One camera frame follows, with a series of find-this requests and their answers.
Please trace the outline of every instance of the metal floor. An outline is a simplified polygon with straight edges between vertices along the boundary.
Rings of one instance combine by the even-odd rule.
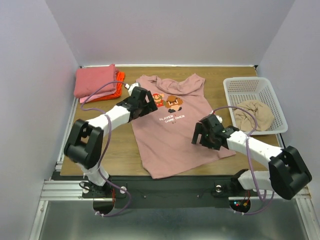
[[[252,210],[260,201],[251,201]],[[306,240],[297,202],[274,199],[263,213],[225,208],[129,209],[95,216],[90,201],[50,201],[41,240]]]

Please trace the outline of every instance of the white plastic basket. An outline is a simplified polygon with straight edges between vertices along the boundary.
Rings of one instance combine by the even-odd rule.
[[[285,115],[282,112],[276,93],[270,81],[264,77],[231,77],[223,81],[226,101],[236,106],[247,100],[259,100],[268,105],[274,115],[274,121],[267,131],[255,131],[252,135],[280,134],[288,130]],[[230,108],[232,125],[236,127],[233,110]]]

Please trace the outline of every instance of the wooden tabletop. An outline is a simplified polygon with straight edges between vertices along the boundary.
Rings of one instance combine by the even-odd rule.
[[[157,75],[161,79],[173,79],[181,82],[196,73],[200,77],[205,78],[204,96],[212,109],[227,105],[223,86],[224,79],[256,76],[256,71],[253,67],[120,67],[119,70],[125,72],[124,81],[128,84],[133,84],[142,75]],[[87,103],[85,106],[86,108],[103,109],[107,112],[116,103],[128,96],[127,90],[124,89],[120,98]],[[217,114],[223,118],[223,125],[225,127],[232,124],[228,109],[219,110]],[[77,119],[88,120],[99,115],[100,113],[97,111],[82,111],[80,104],[78,104],[74,121]],[[275,135],[261,135],[255,136],[255,138],[267,144],[278,146]],[[107,137],[103,140],[103,146],[106,142]],[[142,166],[138,146],[130,123],[121,125],[112,131],[111,142],[102,160],[102,165],[113,176],[149,175]],[[256,171],[265,170],[265,167],[256,161],[253,161],[253,166]],[[237,153],[234,156],[188,170],[180,175],[233,175],[239,170],[246,168],[249,168],[247,157],[241,153]],[[82,176],[83,172],[68,157],[65,157],[60,175]]]

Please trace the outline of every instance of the folded pink cloth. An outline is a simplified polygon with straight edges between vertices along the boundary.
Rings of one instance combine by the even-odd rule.
[[[79,68],[75,74],[76,80],[73,92],[74,96],[76,98],[84,98],[86,96],[90,96],[104,84],[116,81],[117,72],[118,69],[116,69],[116,66],[114,64],[111,64],[110,66]],[[96,94],[112,91],[115,92],[116,90],[117,84],[111,83],[102,88]]]
[[[116,91],[117,91],[117,83],[111,83],[110,86],[114,86],[115,85],[115,89],[112,90],[112,91],[106,91],[106,92],[103,92],[103,93],[98,93],[98,94],[94,94],[92,97],[90,97],[87,102],[90,102],[94,99],[98,99],[98,98],[101,98],[101,97],[104,97],[104,96],[108,96],[108,95],[111,95],[111,94],[114,94]],[[88,96],[84,96],[84,97],[80,97],[79,98],[79,102],[82,104],[84,103],[84,101],[89,97]]]

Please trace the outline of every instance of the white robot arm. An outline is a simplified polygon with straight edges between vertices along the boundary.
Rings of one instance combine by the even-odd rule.
[[[244,155],[250,154],[254,160],[265,166],[269,171],[254,172],[261,190],[275,191],[282,198],[290,200],[312,180],[297,149],[292,146],[282,149],[266,144],[248,137],[233,126],[224,128],[221,118],[215,114],[209,114],[195,125],[192,144],[197,143],[199,135],[199,143],[205,147],[219,150],[223,146]],[[247,169],[237,180],[244,190],[256,189],[252,173]]]
[[[99,166],[99,160],[103,138],[109,133],[110,126],[112,131],[120,125],[158,109],[151,92],[140,87],[139,83],[134,83],[127,88],[129,97],[117,103],[105,114],[87,121],[78,119],[73,124],[64,147],[64,154],[80,166],[90,182],[99,187],[106,183],[101,174],[106,179],[109,178],[109,174],[103,166]],[[88,138],[87,142],[83,142],[82,138]]]

